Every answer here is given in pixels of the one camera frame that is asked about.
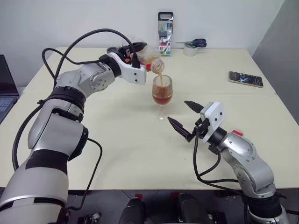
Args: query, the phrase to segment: brown liquid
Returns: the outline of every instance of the brown liquid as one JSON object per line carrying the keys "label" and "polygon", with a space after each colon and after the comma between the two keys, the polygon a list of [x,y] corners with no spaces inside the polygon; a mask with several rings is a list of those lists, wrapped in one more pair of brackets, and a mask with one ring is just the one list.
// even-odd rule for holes
{"label": "brown liquid", "polygon": [[155,97],[154,94],[153,94],[153,99],[154,101],[157,103],[157,104],[160,104],[160,105],[165,105],[167,103],[169,103],[169,101],[171,100],[172,98],[172,95],[168,98],[158,98],[158,97]]}
{"label": "brown liquid", "polygon": [[165,105],[169,103],[172,97],[172,89],[169,89],[168,86],[156,86],[156,89],[153,91],[153,99],[157,104]]}

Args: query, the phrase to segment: scissors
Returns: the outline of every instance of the scissors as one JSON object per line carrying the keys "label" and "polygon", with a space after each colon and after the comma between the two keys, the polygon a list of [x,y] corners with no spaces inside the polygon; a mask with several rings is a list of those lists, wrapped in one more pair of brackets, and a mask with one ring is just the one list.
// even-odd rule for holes
{"label": "scissors", "polygon": [[203,39],[203,38],[194,39],[193,41],[176,42],[176,43],[191,44],[191,45],[193,45],[194,47],[197,47],[197,48],[205,48],[206,47],[206,39]]}

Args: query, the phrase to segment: table surface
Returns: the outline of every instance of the table surface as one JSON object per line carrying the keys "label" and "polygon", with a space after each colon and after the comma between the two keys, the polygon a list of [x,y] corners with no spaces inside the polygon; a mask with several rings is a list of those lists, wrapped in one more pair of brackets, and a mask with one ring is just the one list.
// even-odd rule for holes
{"label": "table surface", "polygon": [[[203,105],[223,102],[226,118],[221,127],[241,130],[254,142],[259,155],[272,168],[278,188],[299,187],[299,127],[276,94],[189,94],[176,89],[166,109],[186,129],[192,130],[198,114],[184,100]],[[11,148],[19,126],[36,102],[47,96],[48,93],[24,93],[1,123],[0,186],[6,186],[13,174]],[[150,91],[99,92],[87,99],[82,123],[89,129],[89,137],[104,149],[90,189],[212,189],[196,180],[192,166],[194,141],[187,143],[168,122],[155,121],[156,109]],[[29,155],[27,135],[33,120],[19,144],[19,163]],[[199,171],[217,159],[207,148],[207,144],[199,144]],[[86,188],[98,156],[97,146],[87,143],[82,154],[68,163],[69,189]],[[205,178],[235,177],[222,160]],[[236,183],[224,185],[239,188]]]}
{"label": "table surface", "polygon": [[[106,49],[74,48],[69,57],[74,61],[95,60]],[[48,59],[55,71],[60,55]],[[252,140],[259,155],[271,166],[278,188],[299,187],[299,127],[275,91],[245,49],[204,49],[195,57],[186,57],[174,49],[172,56],[163,57],[164,73],[173,80],[173,98],[166,106],[170,116],[191,131],[198,114],[184,100],[202,105],[221,101],[225,107],[222,128],[238,129]],[[78,66],[65,61],[61,72]],[[228,82],[228,72],[238,71],[261,76],[264,87],[256,88]],[[145,86],[129,84],[118,78],[105,91],[91,95],[85,104],[82,123],[89,137],[104,149],[100,167],[90,189],[212,189],[196,180],[192,166],[193,144],[187,143],[168,122],[154,120],[158,106],[151,98],[155,74],[148,72]],[[0,125],[0,186],[6,186],[13,167],[11,148],[23,120],[46,98],[53,80],[43,66],[24,90],[18,103]],[[20,140],[18,158],[23,162],[29,155],[27,135],[30,121]],[[216,156],[199,143],[198,169],[213,165]],[[85,189],[99,149],[87,143],[83,153],[68,163],[69,189]],[[235,178],[224,161],[206,179]],[[225,186],[240,188],[236,183]]]}
{"label": "table surface", "polygon": [[[66,48],[57,48],[64,52]],[[105,48],[74,48],[68,54],[73,61],[96,60],[106,53]],[[255,64],[246,49],[201,49],[194,57],[187,57],[182,49],[174,49],[171,56],[165,56],[164,74],[171,76],[176,91],[190,94],[226,93],[226,94],[274,94],[275,91]],[[56,72],[61,56],[53,53],[48,64]],[[79,66],[64,61],[61,73],[75,70]],[[242,72],[262,77],[264,87],[257,88],[228,82],[229,71]],[[152,85],[154,73],[147,73],[146,87],[142,85],[128,85],[125,80],[117,80],[110,85],[105,93],[116,92],[146,93]],[[51,93],[53,79],[43,65],[36,76],[28,84],[24,93]]]}

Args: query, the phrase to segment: smartphone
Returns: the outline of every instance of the smartphone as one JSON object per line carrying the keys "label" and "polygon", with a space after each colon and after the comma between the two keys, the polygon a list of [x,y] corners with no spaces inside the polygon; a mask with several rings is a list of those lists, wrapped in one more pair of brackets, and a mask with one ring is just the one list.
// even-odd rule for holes
{"label": "smartphone", "polygon": [[262,77],[247,75],[244,73],[239,73],[234,71],[229,72],[228,81],[232,83],[251,85],[259,88],[263,87]]}

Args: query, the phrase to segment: gray wall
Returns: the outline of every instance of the gray wall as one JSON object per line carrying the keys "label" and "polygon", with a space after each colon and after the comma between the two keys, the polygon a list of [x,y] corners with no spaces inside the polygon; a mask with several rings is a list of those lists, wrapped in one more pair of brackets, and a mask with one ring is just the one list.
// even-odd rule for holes
{"label": "gray wall", "polygon": [[253,59],[299,124],[299,0],[284,2]]}

